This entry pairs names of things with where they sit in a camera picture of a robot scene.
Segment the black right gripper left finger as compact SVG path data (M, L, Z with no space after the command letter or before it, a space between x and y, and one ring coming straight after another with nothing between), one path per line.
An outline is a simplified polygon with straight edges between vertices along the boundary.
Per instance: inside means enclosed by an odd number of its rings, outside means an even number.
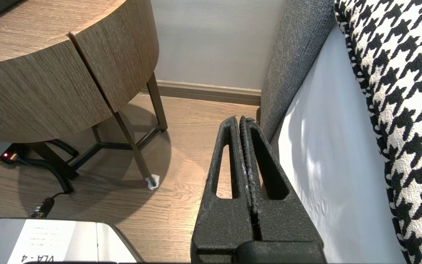
M224 147L228 146L232 198L217 196ZM192 256L233 256L236 248L253 240L251 199L238 122L221 122L191 239Z

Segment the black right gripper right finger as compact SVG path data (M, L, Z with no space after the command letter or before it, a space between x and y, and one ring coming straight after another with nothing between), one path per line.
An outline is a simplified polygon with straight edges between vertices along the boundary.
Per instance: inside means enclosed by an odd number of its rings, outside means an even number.
M259 240L321 242L322 239L255 120L240 119L250 214Z

